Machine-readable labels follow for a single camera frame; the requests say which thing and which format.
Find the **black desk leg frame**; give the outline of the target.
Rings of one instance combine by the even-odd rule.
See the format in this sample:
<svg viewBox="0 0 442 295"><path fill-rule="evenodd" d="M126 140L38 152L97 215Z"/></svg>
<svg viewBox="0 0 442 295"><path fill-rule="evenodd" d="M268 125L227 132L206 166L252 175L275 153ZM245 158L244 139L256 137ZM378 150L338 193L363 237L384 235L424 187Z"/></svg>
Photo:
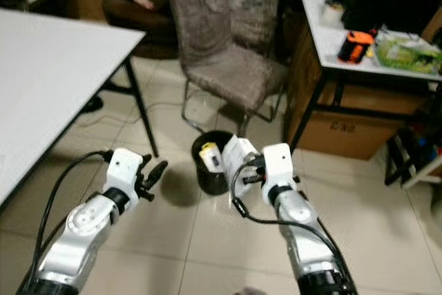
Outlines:
<svg viewBox="0 0 442 295"><path fill-rule="evenodd" d="M307 122L314 111L369 116L382 120L400 120L404 122L404 125L407 124L407 122L419 120L421 118L419 113L424 106L429 106L430 102L435 102L435 100L442 98L442 81L436 80L436 83L439 85L436 88L430 87L433 83L434 80L432 78L322 68L321 75L318 78L318 81L316 81L311 99L307 102L306 110L301 118L296 134L294 134L293 143L290 144L291 150L299 149L298 144L301 134L305 131ZM426 96L427 100L424 102L424 105L420 106L420 108L414 112L413 115L350 108L350 106L340 105L343 90L346 86L362 86L392 92L420 94Z"/></svg>

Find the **dark brown sofa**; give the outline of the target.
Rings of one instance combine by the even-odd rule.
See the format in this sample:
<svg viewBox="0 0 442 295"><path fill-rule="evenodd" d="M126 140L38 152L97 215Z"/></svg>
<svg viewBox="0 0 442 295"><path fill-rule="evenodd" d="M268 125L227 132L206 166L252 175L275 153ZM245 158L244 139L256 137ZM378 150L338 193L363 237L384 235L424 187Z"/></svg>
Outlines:
<svg viewBox="0 0 442 295"><path fill-rule="evenodd" d="M102 11L111 26L145 33L133 50L135 56L155 60L177 58L179 42L171 14L146 10L131 0L102 0Z"/></svg>

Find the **black round rubbish bin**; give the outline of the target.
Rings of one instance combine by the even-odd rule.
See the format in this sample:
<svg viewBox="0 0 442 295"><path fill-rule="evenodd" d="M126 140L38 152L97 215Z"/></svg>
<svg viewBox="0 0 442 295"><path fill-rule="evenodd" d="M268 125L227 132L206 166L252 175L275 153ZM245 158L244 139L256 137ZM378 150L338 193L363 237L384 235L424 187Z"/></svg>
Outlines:
<svg viewBox="0 0 442 295"><path fill-rule="evenodd" d="M224 172L209 172L207 166L203 162L202 157L200 156L203 144L209 142L216 143L218 149L223 150L225 144L227 144L233 135L233 133L228 131L206 131L199 134L191 144L190 153L193 160L195 160L197 182L203 193L207 193L211 196L219 196L227 194L229 191L229 184L227 184L227 179L224 177Z"/></svg>

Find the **orange black device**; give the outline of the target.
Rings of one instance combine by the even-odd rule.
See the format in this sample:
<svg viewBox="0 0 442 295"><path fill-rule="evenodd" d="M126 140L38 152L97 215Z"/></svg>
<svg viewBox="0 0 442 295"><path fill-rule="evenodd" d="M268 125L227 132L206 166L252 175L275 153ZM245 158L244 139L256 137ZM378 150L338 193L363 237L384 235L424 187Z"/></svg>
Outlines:
<svg viewBox="0 0 442 295"><path fill-rule="evenodd" d="M360 64L369 47L373 45L376 36L378 36L377 29L369 29L367 32L350 30L345 34L345 40L338 51L338 61L344 64Z"/></svg>

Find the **grey fabric chair metal legs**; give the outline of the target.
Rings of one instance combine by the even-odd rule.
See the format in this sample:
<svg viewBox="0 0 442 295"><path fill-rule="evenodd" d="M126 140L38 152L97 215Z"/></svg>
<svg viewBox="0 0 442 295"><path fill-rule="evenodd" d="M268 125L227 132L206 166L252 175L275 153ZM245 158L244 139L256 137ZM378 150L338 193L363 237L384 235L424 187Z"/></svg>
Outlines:
<svg viewBox="0 0 442 295"><path fill-rule="evenodd" d="M233 0L169 0L186 77L183 102L189 100L190 84L195 84L236 106L243 114L237 134L245 136L269 94L283 89L287 68L235 43L231 5Z"/></svg>

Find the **black table leg frame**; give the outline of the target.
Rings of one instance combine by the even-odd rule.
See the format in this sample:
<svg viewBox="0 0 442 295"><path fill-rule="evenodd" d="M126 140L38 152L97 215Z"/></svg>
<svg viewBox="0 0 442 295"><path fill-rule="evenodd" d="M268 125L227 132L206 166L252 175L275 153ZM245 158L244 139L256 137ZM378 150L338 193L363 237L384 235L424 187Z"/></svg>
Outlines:
<svg viewBox="0 0 442 295"><path fill-rule="evenodd" d="M151 128L151 121L149 121L148 112L146 112L146 104L142 95L142 89L139 80L135 76L135 68L133 68L133 63L131 61L131 56L126 56L121 64L120 68L124 70L124 77L128 80L128 86L120 86L108 78L99 87L98 93L100 92L112 92L119 94L126 94L131 96L135 100L135 105L138 108L139 116L141 118L144 130L146 132L146 137L148 138L149 144L151 144L152 153L155 157L159 157L159 149L157 145L157 140L153 134Z"/></svg>

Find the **black floor rack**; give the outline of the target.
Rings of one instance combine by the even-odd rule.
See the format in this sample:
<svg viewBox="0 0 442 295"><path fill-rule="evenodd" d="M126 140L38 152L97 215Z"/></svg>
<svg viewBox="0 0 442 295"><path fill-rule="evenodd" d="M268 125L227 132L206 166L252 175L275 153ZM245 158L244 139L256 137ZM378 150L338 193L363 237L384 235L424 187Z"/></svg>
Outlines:
<svg viewBox="0 0 442 295"><path fill-rule="evenodd" d="M442 184L442 128L423 132L403 127L386 142L386 151L386 187Z"/></svg>

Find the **white paper trash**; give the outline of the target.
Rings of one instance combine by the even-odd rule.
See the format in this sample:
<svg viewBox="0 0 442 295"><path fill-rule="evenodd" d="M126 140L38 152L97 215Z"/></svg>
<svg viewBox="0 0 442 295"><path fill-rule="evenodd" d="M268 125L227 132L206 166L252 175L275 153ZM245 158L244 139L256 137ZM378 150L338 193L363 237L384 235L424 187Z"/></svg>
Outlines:
<svg viewBox="0 0 442 295"><path fill-rule="evenodd" d="M260 154L247 138L231 136L230 140L224 144L222 150L222 162L224 174L228 184L233 184L236 180L238 169L241 165L256 158Z"/></svg>

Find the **green plastic bag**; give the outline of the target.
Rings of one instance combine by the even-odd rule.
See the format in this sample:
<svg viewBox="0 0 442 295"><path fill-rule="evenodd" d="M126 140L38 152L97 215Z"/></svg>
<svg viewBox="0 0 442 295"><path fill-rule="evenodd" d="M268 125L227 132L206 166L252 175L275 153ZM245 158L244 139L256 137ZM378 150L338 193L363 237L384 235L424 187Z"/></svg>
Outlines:
<svg viewBox="0 0 442 295"><path fill-rule="evenodd" d="M438 74L442 49L413 34L381 33L374 42L379 64L395 70Z"/></svg>

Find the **brown cardboard box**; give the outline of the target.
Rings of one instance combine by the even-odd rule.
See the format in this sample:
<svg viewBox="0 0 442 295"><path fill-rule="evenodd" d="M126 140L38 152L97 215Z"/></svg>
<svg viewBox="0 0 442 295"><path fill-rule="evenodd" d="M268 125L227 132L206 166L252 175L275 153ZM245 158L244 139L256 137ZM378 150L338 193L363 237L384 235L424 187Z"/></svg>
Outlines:
<svg viewBox="0 0 442 295"><path fill-rule="evenodd" d="M346 86L340 105L413 115L426 100L426 96L420 94ZM402 125L404 122L400 120L314 111L301 134L298 147L312 152L369 160Z"/></svg>

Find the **dark shoe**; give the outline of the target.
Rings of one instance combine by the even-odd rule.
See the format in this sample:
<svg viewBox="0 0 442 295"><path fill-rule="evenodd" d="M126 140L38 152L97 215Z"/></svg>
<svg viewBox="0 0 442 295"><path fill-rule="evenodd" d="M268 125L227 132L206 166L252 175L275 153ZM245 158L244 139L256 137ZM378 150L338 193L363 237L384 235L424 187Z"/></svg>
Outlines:
<svg viewBox="0 0 442 295"><path fill-rule="evenodd" d="M86 104L83 106L82 114L90 114L92 112L97 112L98 110L101 110L104 107L104 100L99 96L92 96L92 98L86 102Z"/></svg>

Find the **small white cup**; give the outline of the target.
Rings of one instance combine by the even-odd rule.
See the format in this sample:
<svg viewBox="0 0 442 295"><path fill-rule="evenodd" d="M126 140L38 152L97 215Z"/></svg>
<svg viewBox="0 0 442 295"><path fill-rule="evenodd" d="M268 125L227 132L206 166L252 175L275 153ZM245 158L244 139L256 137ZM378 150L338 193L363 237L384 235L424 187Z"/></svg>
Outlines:
<svg viewBox="0 0 442 295"><path fill-rule="evenodd" d="M344 7L337 2L325 2L323 4L320 23L323 26L342 28L342 17L344 14Z"/></svg>

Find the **white yellow carton trash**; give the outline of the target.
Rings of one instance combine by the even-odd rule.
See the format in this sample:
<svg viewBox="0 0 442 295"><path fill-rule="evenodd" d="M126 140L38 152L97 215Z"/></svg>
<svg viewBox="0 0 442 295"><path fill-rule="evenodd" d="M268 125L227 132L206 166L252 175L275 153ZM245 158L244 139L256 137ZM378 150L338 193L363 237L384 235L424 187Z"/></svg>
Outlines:
<svg viewBox="0 0 442 295"><path fill-rule="evenodd" d="M202 144L198 155L209 173L223 174L225 172L221 150L215 142Z"/></svg>

